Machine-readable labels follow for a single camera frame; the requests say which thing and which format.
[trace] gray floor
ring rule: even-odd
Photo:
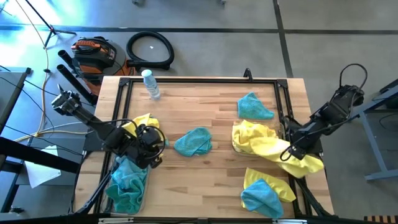
[[[37,9],[52,24],[86,27],[172,27],[172,28],[253,28],[276,29],[272,0],[227,0],[221,7],[213,0],[147,0],[142,7],[128,0],[45,1]],[[394,30],[398,3],[394,0],[279,0],[285,29],[354,29]],[[92,10],[81,10],[90,6]],[[41,24],[28,7],[33,20]],[[28,23],[13,1],[5,10],[14,16],[0,13],[0,25]],[[78,36],[102,35],[125,46],[130,32],[79,32]],[[226,76],[238,77],[249,67],[255,77],[286,77],[278,34],[222,34],[222,33],[163,33],[172,43],[175,60],[169,71],[155,71],[156,75]],[[72,89],[55,67],[62,63],[57,57],[60,49],[69,49],[77,40],[68,34],[53,37],[49,43],[50,69],[53,75],[47,90],[56,92],[57,83]],[[363,64],[369,71],[364,86],[366,100],[384,85],[397,78],[397,35],[286,35],[293,75],[304,78],[310,106],[318,109],[338,86],[338,74],[349,63]],[[2,31],[0,33],[0,64],[7,67],[32,67],[29,77],[36,84],[43,80],[45,54],[32,29]],[[167,56],[164,47],[153,39],[142,39],[134,51],[145,59]],[[357,68],[349,69],[343,81],[359,85],[363,77]],[[40,102],[40,91],[28,84],[26,91]],[[59,116],[50,110],[51,96],[47,96],[47,114],[54,125],[73,122],[74,118]],[[21,95],[19,111],[8,125],[26,132],[37,128],[40,110]],[[84,126],[69,127],[85,131]],[[6,130],[6,137],[21,134]],[[342,126],[333,135],[323,137],[328,183],[335,213],[345,218],[362,219],[364,215],[396,215],[398,207],[398,179],[366,182],[364,175],[378,172],[376,160],[358,121]],[[397,158],[396,152],[384,152]]]

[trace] water bottle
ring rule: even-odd
[[[152,75],[152,71],[149,69],[146,69],[141,72],[141,75],[142,75],[142,77],[144,77],[144,84],[150,94],[150,97],[153,100],[160,99],[159,87],[157,86],[155,77]]]

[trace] wooden table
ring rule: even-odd
[[[104,78],[95,112],[103,121],[112,118],[118,83],[119,77]],[[304,81],[291,78],[288,84],[294,116],[304,123],[311,115]],[[159,83],[159,87],[160,101],[151,100],[142,83],[135,83],[132,89],[128,118],[152,113],[171,144],[164,151],[163,163],[150,173],[145,207],[135,216],[264,218],[241,206],[240,193],[246,168],[265,172],[286,182],[287,173],[261,157],[235,153],[231,145],[231,132],[233,123],[239,121],[236,102],[250,91],[256,93],[266,108],[276,110],[273,85]],[[259,122],[280,129],[276,112],[274,119]],[[173,149],[174,142],[198,126],[210,130],[213,149],[204,156],[181,156]],[[75,208],[80,208],[97,187],[103,157],[104,152],[94,152],[83,163],[76,187]],[[323,207],[333,213],[325,173],[320,171],[308,175],[307,184]],[[300,209],[304,211],[301,195],[298,188]],[[283,207],[284,217],[294,217],[291,203],[283,203]]]

